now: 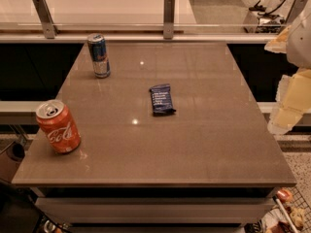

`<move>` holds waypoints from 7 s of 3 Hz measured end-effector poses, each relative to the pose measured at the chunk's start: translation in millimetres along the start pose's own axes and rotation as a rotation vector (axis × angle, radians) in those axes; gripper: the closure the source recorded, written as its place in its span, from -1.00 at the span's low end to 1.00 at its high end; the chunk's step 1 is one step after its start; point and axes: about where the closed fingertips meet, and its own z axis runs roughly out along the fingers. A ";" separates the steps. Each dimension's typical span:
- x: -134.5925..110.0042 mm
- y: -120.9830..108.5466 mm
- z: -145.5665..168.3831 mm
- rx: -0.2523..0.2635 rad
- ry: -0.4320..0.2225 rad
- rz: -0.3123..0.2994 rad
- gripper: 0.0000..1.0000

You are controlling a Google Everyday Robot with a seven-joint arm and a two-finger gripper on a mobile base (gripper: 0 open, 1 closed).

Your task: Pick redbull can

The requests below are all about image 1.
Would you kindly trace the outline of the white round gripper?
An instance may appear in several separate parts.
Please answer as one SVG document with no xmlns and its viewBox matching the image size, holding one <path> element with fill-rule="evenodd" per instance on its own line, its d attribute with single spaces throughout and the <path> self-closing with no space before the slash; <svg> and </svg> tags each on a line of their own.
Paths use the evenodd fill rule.
<svg viewBox="0 0 311 233">
<path fill-rule="evenodd" d="M 291 26 L 269 41 L 264 49 L 287 53 L 287 59 L 298 68 L 311 68 L 311 8 L 305 7 Z M 291 131 L 311 109 L 311 70 L 299 69 L 294 75 L 283 75 L 278 84 L 276 104 L 267 129 L 271 134 Z"/>
</svg>

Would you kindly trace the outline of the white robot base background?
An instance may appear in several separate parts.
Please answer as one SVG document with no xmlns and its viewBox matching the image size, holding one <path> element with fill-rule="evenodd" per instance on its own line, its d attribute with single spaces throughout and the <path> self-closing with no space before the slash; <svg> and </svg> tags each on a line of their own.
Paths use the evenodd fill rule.
<svg viewBox="0 0 311 233">
<path fill-rule="evenodd" d="M 287 0 L 269 0 L 266 5 L 258 1 L 248 9 L 244 19 L 247 33 L 278 33 L 285 23 L 285 17 L 279 13 Z"/>
</svg>

